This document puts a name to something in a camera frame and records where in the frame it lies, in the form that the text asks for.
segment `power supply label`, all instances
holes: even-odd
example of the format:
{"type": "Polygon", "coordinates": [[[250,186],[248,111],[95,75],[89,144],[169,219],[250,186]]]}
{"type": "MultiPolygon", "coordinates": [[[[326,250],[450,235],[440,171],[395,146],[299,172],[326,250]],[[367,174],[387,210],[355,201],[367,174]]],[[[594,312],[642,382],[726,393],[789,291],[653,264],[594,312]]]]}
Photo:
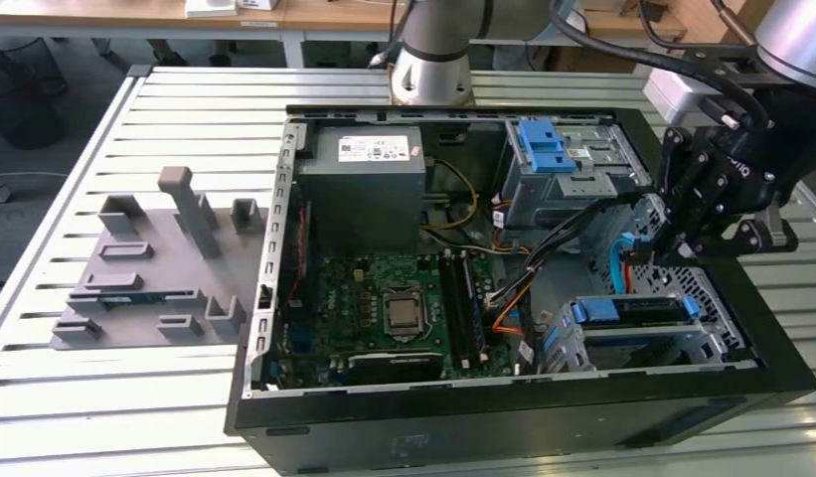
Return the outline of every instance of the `power supply label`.
{"type": "Polygon", "coordinates": [[[339,162],[408,161],[407,136],[344,136],[339,139],[339,162]]]}

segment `black robot end effector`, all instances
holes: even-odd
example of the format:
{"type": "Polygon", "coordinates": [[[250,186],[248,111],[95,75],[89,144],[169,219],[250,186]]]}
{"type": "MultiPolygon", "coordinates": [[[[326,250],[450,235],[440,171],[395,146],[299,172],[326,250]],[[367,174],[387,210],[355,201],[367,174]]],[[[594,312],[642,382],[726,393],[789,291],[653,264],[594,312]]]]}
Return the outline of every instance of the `black robot end effector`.
{"type": "Polygon", "coordinates": [[[778,215],[778,205],[786,202],[779,184],[771,174],[725,153],[717,139],[727,133],[722,126],[699,128],[694,135],[667,129],[657,184],[665,221],[651,243],[634,250],[638,263],[685,266],[705,256],[783,252],[798,246],[778,215]],[[757,211],[751,219],[741,219],[757,211]],[[735,232],[723,238],[734,223],[735,232]]]}

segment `gray power supply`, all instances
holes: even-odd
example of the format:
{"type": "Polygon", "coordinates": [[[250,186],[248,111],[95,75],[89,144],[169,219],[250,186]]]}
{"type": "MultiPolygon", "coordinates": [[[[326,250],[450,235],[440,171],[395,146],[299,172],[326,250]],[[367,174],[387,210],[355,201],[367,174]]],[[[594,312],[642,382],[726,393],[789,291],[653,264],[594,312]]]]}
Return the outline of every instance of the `gray power supply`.
{"type": "Polygon", "coordinates": [[[424,190],[418,127],[324,128],[296,177],[326,254],[415,251],[424,190]]]}

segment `expansion slot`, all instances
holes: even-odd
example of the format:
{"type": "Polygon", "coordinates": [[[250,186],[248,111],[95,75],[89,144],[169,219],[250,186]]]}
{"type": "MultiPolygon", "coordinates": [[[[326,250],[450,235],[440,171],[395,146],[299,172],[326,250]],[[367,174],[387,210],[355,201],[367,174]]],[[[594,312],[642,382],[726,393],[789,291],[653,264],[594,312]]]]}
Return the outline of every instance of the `expansion slot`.
{"type": "Polygon", "coordinates": [[[472,328],[471,307],[467,300],[467,276],[463,259],[450,253],[440,254],[439,276],[443,287],[443,305],[451,343],[451,362],[462,369],[478,358],[475,331],[472,328]]]}
{"type": "Polygon", "coordinates": [[[475,350],[478,351],[478,360],[484,363],[487,357],[487,338],[484,337],[484,323],[482,313],[482,300],[478,298],[478,287],[480,282],[475,281],[475,273],[472,272],[472,264],[466,252],[460,253],[460,261],[463,264],[463,280],[466,283],[467,299],[468,299],[468,318],[472,325],[472,337],[475,340],[475,350]]]}

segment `green circuit board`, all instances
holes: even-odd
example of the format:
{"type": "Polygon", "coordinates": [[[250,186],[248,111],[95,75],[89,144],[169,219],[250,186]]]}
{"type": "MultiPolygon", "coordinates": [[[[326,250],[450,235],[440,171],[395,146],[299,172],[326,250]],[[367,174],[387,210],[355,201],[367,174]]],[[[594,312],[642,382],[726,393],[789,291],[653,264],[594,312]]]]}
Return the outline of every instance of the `green circuit board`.
{"type": "MultiPolygon", "coordinates": [[[[327,377],[332,360],[339,362],[362,353],[430,352],[443,355],[443,379],[498,377],[510,374],[506,340],[490,340],[487,361],[468,369],[452,363],[450,330],[439,257],[427,255],[372,255],[324,258],[318,270],[316,318],[314,323],[290,328],[290,341],[307,340],[304,353],[295,353],[292,375],[300,387],[336,386],[327,377]],[[387,333],[384,306],[394,293],[422,297],[422,332],[408,340],[387,333]]],[[[470,255],[479,296],[492,288],[490,263],[470,255]]]]}

